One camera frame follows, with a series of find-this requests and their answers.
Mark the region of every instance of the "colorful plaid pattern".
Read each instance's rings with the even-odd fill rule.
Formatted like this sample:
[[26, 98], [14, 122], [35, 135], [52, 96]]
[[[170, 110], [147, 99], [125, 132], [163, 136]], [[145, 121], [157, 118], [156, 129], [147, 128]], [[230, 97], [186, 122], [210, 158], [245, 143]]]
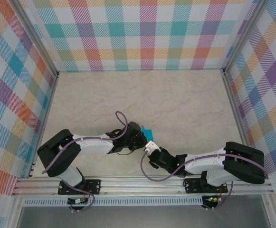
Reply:
[[242, 32], [246, 28], [246, 25], [247, 25], [248, 21], [250, 20], [251, 16], [253, 15], [253, 12], [254, 12], [254, 10], [255, 10], [255, 8], [257, 6], [257, 3], [258, 3], [258, 0], [253, 0], [253, 3], [251, 4], [251, 6], [250, 6], [250, 8], [249, 8], [249, 10], [248, 10], [248, 12], [247, 12], [247, 14], [246, 14], [243, 22], [242, 22], [242, 24], [240, 26], [240, 29], [238, 30], [238, 33], [236, 34], [235, 39], [233, 40], [232, 46], [231, 46], [231, 48], [228, 51], [227, 57], [225, 58], [225, 60], [224, 60], [224, 62], [222, 64], [222, 68], [225, 68], [225, 66], [226, 66], [226, 64], [227, 64], [227, 62], [229, 60], [229, 57], [232, 55], [233, 50], [234, 50], [235, 46], [237, 45], [237, 43], [238, 43], [238, 41], [239, 41], [239, 39], [241, 37]]
[[[251, 4], [248, 0], [33, 2], [57, 50], [54, 58], [67, 71], [221, 68], [228, 40], [238, 33], [234, 26], [241, 10]], [[35, 15], [28, 15], [38, 28]]]
[[229, 78], [248, 139], [266, 154], [276, 191], [276, 0], [263, 12]]
[[54, 77], [7, 0], [0, 0], [0, 227], [35, 150]]

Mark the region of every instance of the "cable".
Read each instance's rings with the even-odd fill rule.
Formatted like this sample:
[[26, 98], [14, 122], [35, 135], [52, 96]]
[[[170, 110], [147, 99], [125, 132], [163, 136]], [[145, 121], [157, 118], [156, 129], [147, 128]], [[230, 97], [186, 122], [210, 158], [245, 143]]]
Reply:
[[[125, 119], [125, 123], [123, 123], [120, 118], [118, 117], [117, 114], [121, 114], [124, 119]], [[117, 140], [119, 138], [121, 138], [125, 132], [127, 131], [127, 127], [128, 127], [128, 121], [127, 121], [127, 118], [126, 116], [120, 112], [120, 111], [116, 111], [115, 112], [115, 116], [117, 117], [117, 119], [121, 122], [121, 124], [123, 124], [125, 126], [125, 129], [124, 131], [122, 132], [122, 134], [120, 134], [119, 136], [115, 137], [115, 138], [109, 138], [109, 139], [106, 139], [106, 138], [101, 138], [101, 137], [96, 137], [96, 136], [88, 136], [88, 137], [82, 137], [82, 138], [78, 138], [78, 139], [74, 139], [72, 141], [70, 141], [69, 143], [67, 143], [60, 151], [59, 153], [57, 153], [57, 155], [54, 157], [54, 159], [51, 161], [51, 163], [45, 168], [44, 171], [42, 171], [42, 174], [46, 173], [52, 166], [53, 164], [56, 162], [56, 160], [59, 158], [59, 156], [62, 154], [62, 152], [64, 152], [68, 146], [70, 146], [71, 144], [77, 142], [77, 141], [80, 141], [81, 139], [83, 140], [87, 140], [87, 139], [99, 139], [99, 140], [104, 140], [104, 141], [113, 141], [113, 140]]]
[[219, 188], [219, 190], [220, 190], [220, 196], [219, 196], [219, 198], [222, 198], [222, 189], [221, 189], [220, 186], [219, 186], [218, 188]]
[[126, 153], [126, 154], [121, 154], [121, 153], [117, 152], [117, 154], [119, 154], [119, 155], [123, 155], [123, 156], [125, 156], [125, 155], [129, 155], [129, 154], [131, 154], [131, 153], [133, 153], [133, 151], [131, 151], [131, 152], [129, 152], [129, 153]]
[[70, 184], [68, 184], [66, 181], [63, 181], [69, 188], [71, 188], [71, 189], [73, 189], [73, 190], [76, 190], [76, 191], [79, 191], [79, 192], [82, 192], [82, 193], [84, 193], [84, 194], [87, 194], [87, 195], [89, 195], [89, 196], [92, 196], [92, 202], [91, 202], [91, 204], [89, 204], [88, 206], [86, 206], [86, 207], [84, 207], [84, 208], [82, 208], [81, 210], [74, 210], [73, 208], [72, 208], [72, 204], [70, 205], [70, 209], [72, 210], [72, 212], [73, 211], [75, 211], [75, 212], [80, 212], [80, 211], [84, 211], [84, 210], [87, 210], [88, 208], [90, 208], [91, 207], [91, 205], [93, 205], [94, 203], [95, 203], [95, 196], [94, 196], [94, 194], [92, 194], [91, 192], [88, 192], [88, 191], [84, 191], [84, 190], [80, 190], [80, 189], [77, 189], [77, 188], [75, 188], [75, 187], [72, 187]]
[[[117, 114], [121, 114], [121, 115], [124, 117], [125, 123], [123, 123], [123, 122], [120, 120], [120, 118], [118, 117]], [[116, 111], [116, 112], [115, 112], [115, 116], [117, 117], [117, 119], [118, 119], [123, 125], [125, 125], [125, 129], [124, 129], [124, 131], [122, 132], [122, 134], [120, 134], [119, 136], [117, 136], [117, 137], [115, 137], [115, 138], [109, 138], [109, 139], [101, 138], [101, 137], [95, 137], [95, 136], [88, 136], [88, 137], [83, 137], [83, 138], [74, 139], [74, 140], [70, 141], [69, 143], [67, 143], [67, 144], [59, 151], [59, 153], [57, 153], [57, 155], [54, 157], [54, 159], [51, 161], [51, 163], [45, 168], [44, 171], [42, 171], [42, 174], [46, 173], [46, 172], [52, 167], [52, 165], [56, 162], [56, 160], [59, 158], [59, 156], [62, 154], [62, 152], [66, 150], [66, 148], [67, 148], [68, 146], [70, 146], [71, 144], [73, 144], [73, 143], [75, 143], [75, 142], [77, 142], [77, 141], [80, 141], [81, 139], [83, 139], [83, 140], [88, 140], [88, 139], [99, 139], [99, 140], [104, 140], [104, 141], [113, 141], [113, 140], [117, 140], [117, 139], [121, 138], [121, 137], [125, 134], [125, 132], [127, 131], [127, 128], [128, 128], [128, 121], [127, 121], [126, 116], [125, 116], [122, 112], [120, 112], [120, 111]], [[87, 195], [93, 197], [92, 202], [91, 202], [88, 206], [84, 207], [84, 208], [81, 209], [81, 210], [74, 210], [74, 209], [72, 208], [72, 205], [70, 205], [70, 209], [72, 209], [72, 211], [75, 211], [75, 212], [84, 211], [84, 210], [90, 208], [91, 205], [93, 205], [93, 204], [95, 203], [95, 196], [94, 196], [92, 193], [90, 193], [90, 192], [88, 192], [88, 191], [84, 191], [84, 190], [77, 189], [77, 188], [75, 188], [75, 187], [72, 187], [70, 184], [68, 184], [68, 183], [65, 182], [64, 180], [63, 180], [63, 182], [64, 182], [69, 188], [71, 188], [71, 189], [73, 189], [73, 190], [76, 190], [76, 191], [79, 191], [79, 192], [82, 192], [82, 193], [84, 193], [84, 194], [87, 194]]]
[[[219, 156], [221, 156], [221, 157], [222, 157], [222, 156], [225, 156], [225, 157], [232, 157], [232, 158], [238, 158], [238, 159], [244, 160], [244, 161], [249, 162], [249, 163], [251, 163], [251, 164], [257, 166], [258, 168], [260, 168], [260, 169], [265, 173], [265, 178], [267, 178], [267, 177], [269, 176], [268, 171], [267, 171], [264, 167], [262, 167], [262, 166], [259, 165], [258, 163], [254, 162], [254, 161], [252, 161], [252, 160], [250, 160], [250, 159], [248, 159], [248, 158], [244, 158], [244, 157], [241, 157], [241, 156], [238, 156], [238, 155], [235, 155], [235, 154], [210, 154], [210, 155], [200, 156], [200, 157], [197, 157], [197, 158], [190, 159], [190, 160], [186, 161], [185, 163], [181, 164], [171, 175], [169, 175], [169, 176], [167, 176], [167, 177], [165, 177], [165, 178], [163, 178], [163, 179], [153, 179], [153, 178], [151, 178], [150, 176], [148, 176], [148, 175], [145, 173], [144, 169], [143, 169], [143, 160], [144, 160], [144, 158], [145, 158], [146, 155], [147, 155], [147, 153], [143, 154], [143, 156], [142, 156], [142, 158], [141, 158], [141, 162], [140, 162], [141, 171], [142, 171], [143, 175], [144, 175], [147, 179], [149, 179], [150, 181], [155, 181], [155, 182], [166, 181], [167, 179], [171, 178], [171, 177], [172, 177], [179, 169], [181, 169], [183, 166], [185, 166], [185, 165], [187, 165], [187, 164], [189, 164], [189, 163], [191, 163], [191, 162], [193, 162], [193, 161], [200, 160], [200, 159], [205, 159], [205, 158], [219, 157]], [[222, 205], [224, 205], [224, 204], [229, 200], [230, 195], [231, 195], [231, 193], [232, 193], [232, 191], [233, 191], [233, 186], [234, 186], [234, 183], [232, 182], [231, 188], [230, 188], [230, 190], [229, 190], [229, 192], [228, 192], [227, 198], [226, 198], [221, 204], [219, 204], [219, 205], [216, 207], [216, 209], [217, 209], [217, 208], [220, 208]]]

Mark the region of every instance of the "aluminum rail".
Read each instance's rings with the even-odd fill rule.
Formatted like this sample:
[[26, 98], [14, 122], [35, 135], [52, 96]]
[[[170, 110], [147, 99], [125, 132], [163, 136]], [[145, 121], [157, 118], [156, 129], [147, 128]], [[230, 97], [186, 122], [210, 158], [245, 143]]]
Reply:
[[[164, 176], [154, 176], [153, 178], [163, 178]], [[199, 178], [199, 175], [187, 178]], [[183, 186], [184, 178], [171, 177], [163, 182], [153, 182], [145, 177], [85, 177], [86, 179], [100, 179], [100, 194], [96, 195], [128, 197], [128, 196], [207, 196], [213, 193], [186, 194]], [[13, 192], [14, 197], [52, 197], [62, 196], [57, 194], [60, 179], [31, 177], [19, 179]], [[235, 181], [232, 194], [234, 195], [262, 195], [273, 194], [273, 188], [266, 180], [264, 184], [254, 185], [243, 181]]]

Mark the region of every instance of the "marble floor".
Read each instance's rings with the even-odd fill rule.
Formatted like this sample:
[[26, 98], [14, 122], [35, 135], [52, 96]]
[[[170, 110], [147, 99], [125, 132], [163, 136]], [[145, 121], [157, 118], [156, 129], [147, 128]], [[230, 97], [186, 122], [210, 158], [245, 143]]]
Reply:
[[[122, 128], [118, 110], [152, 129], [154, 141], [173, 155], [241, 142], [220, 72], [178, 70], [61, 73], [42, 143], [62, 129], [101, 135]], [[90, 154], [73, 164], [86, 176], [141, 176], [142, 155]], [[144, 168], [150, 175], [167, 174], [146, 159]], [[43, 169], [38, 159], [33, 176], [42, 176]]]

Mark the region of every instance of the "metal bar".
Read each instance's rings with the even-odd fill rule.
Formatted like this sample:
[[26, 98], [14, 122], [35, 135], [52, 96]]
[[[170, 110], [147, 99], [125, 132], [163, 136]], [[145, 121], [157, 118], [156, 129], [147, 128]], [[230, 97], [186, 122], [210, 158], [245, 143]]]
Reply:
[[35, 150], [33, 152], [33, 157], [30, 161], [31, 164], [29, 164], [30, 168], [29, 168], [28, 172], [25, 175], [27, 178], [30, 177], [32, 167], [35, 166], [37, 158], [38, 158], [37, 150], [41, 146], [41, 143], [42, 143], [42, 139], [43, 139], [43, 136], [44, 136], [47, 120], [48, 120], [48, 117], [49, 117], [50, 108], [51, 108], [51, 105], [52, 105], [52, 102], [53, 102], [53, 97], [54, 97], [54, 94], [55, 94], [56, 88], [57, 88], [57, 82], [58, 82], [58, 77], [55, 78], [54, 82], [53, 82], [52, 92], [51, 92], [49, 102], [48, 102], [48, 106], [47, 106], [47, 109], [46, 109], [46, 113], [45, 113], [45, 116], [44, 116], [44, 121], [43, 121], [43, 124], [42, 124], [40, 132], [39, 132], [38, 142], [37, 142]]
[[232, 68], [234, 63], [236, 62], [242, 48], [244, 47], [246, 41], [249, 39], [250, 35], [252, 34], [254, 27], [256, 26], [256, 24], [258, 22], [258, 19], [260, 18], [262, 12], [265, 10], [265, 8], [269, 2], [270, 2], [270, 0], [259, 0], [258, 1], [250, 20], [248, 21], [242, 35], [240, 36], [240, 39], [239, 39], [237, 45], [235, 46], [227, 64], [226, 64], [225, 71], [227, 73]]
[[46, 26], [45, 26], [41, 16], [38, 13], [38, 9], [36, 8], [33, 0], [25, 0], [25, 1], [26, 1], [27, 6], [28, 6], [28, 9], [32, 13], [33, 18], [36, 21], [40, 31], [42, 32], [42, 34], [44, 36], [44, 39], [48, 44], [49, 49], [52, 51], [52, 54], [54, 55], [54, 57], [56, 59], [56, 63], [59, 67], [59, 70], [60, 71], [66, 71], [64, 63], [63, 63], [60, 55], [57, 52], [56, 46], [54, 45], [54, 43], [53, 43], [53, 41], [52, 41], [52, 39], [51, 39], [47, 29], [46, 29]]
[[244, 129], [242, 119], [240, 117], [239, 109], [238, 109], [236, 101], [234, 99], [234, 93], [233, 93], [232, 87], [229, 83], [228, 77], [225, 76], [225, 73], [223, 71], [221, 71], [221, 75], [222, 75], [222, 80], [223, 80], [225, 89], [227, 91], [228, 100], [229, 100], [229, 103], [230, 103], [231, 108], [232, 108], [232, 112], [233, 112], [233, 115], [234, 115], [234, 118], [235, 118], [235, 122], [236, 122], [236, 125], [237, 125], [237, 128], [238, 128], [238, 131], [239, 131], [241, 141], [244, 145], [249, 146], [250, 143], [249, 143], [246, 131]]
[[37, 48], [38, 52], [40, 53], [42, 59], [46, 63], [46, 65], [49, 67], [49, 70], [52, 74], [57, 76], [58, 69], [55, 67], [51, 57], [49, 56], [46, 48], [44, 47], [40, 37], [38, 36], [37, 32], [34, 29], [33, 24], [31, 23], [29, 17], [25, 13], [25, 10], [23, 9], [21, 3], [19, 3], [18, 0], [9, 0], [9, 3], [13, 10], [16, 12], [16, 15], [18, 16], [20, 22], [23, 24], [26, 32], [28, 33], [32, 43]]
[[[23, 207], [69, 207], [68, 197], [24, 198]], [[201, 196], [169, 197], [96, 197], [93, 207], [103, 206], [188, 206], [202, 205]]]
[[251, 8], [251, 5], [253, 4], [253, 1], [254, 0], [246, 0], [245, 3], [243, 4], [242, 10], [237, 18], [235, 25], [234, 25], [233, 32], [230, 34], [230, 36], [225, 44], [223, 54], [221, 55], [221, 57], [217, 63], [217, 69], [224, 67], [223, 63], [228, 55], [228, 51], [230, 50], [230, 48], [237, 36], [237, 33], [240, 30], [241, 25], [247, 15], [249, 9]]
[[[164, 182], [148, 181], [145, 177], [94, 177], [101, 179], [101, 192], [96, 197], [129, 197], [129, 196], [207, 196], [212, 193], [186, 194], [183, 186], [184, 178], [172, 177]], [[19, 179], [14, 197], [52, 197], [59, 196], [58, 178], [29, 178]], [[235, 181], [232, 194], [235, 195], [261, 195], [272, 194], [273, 188], [268, 180], [262, 185], [248, 184]]]
[[262, 200], [266, 209], [267, 218], [271, 227], [276, 228], [276, 208], [272, 195], [262, 195]]
[[6, 217], [6, 228], [15, 228], [18, 225], [20, 213], [24, 203], [24, 198], [16, 198], [13, 201], [12, 207], [8, 210], [9, 215]]

